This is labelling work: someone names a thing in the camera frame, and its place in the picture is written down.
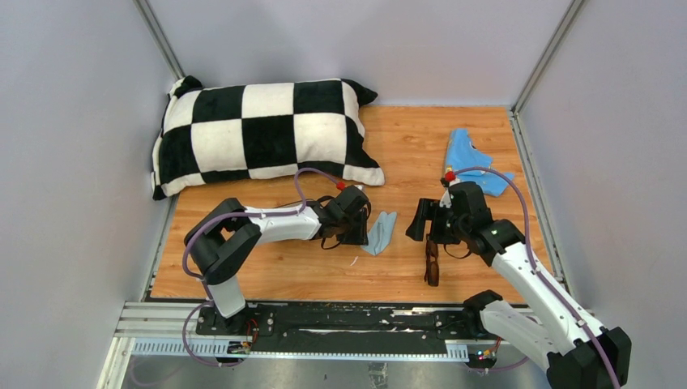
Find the light blue cleaning cloth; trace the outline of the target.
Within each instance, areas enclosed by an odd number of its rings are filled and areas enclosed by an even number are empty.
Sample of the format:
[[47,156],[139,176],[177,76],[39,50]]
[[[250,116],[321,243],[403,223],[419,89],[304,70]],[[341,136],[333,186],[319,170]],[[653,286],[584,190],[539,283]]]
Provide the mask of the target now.
[[361,249],[373,256],[381,254],[390,244],[397,217],[397,212],[380,212],[367,233],[368,243]]

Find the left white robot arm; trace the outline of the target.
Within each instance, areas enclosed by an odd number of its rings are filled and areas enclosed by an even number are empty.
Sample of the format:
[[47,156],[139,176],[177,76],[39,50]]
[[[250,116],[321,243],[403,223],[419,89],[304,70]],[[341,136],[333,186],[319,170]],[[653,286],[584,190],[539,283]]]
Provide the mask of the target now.
[[303,198],[277,208],[248,207],[236,198],[223,200],[184,238],[183,267],[194,263],[197,278],[229,335],[248,324],[246,299],[237,274],[253,250],[273,242],[319,241],[335,245],[368,243],[372,204],[359,186],[343,186],[335,196]]

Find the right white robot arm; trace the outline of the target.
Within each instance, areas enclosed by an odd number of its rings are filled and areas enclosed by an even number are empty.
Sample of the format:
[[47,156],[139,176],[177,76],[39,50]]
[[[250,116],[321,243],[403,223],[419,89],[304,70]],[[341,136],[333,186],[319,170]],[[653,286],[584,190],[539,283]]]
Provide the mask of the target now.
[[518,312],[485,290],[463,303],[464,331],[495,335],[546,374],[552,388],[621,388],[629,378],[632,342],[620,327],[603,325],[578,304],[541,264],[525,233],[493,218],[474,182],[445,184],[441,199],[421,198],[406,234],[426,243],[426,280],[438,284],[438,245],[464,243],[471,254],[506,279],[535,317]]

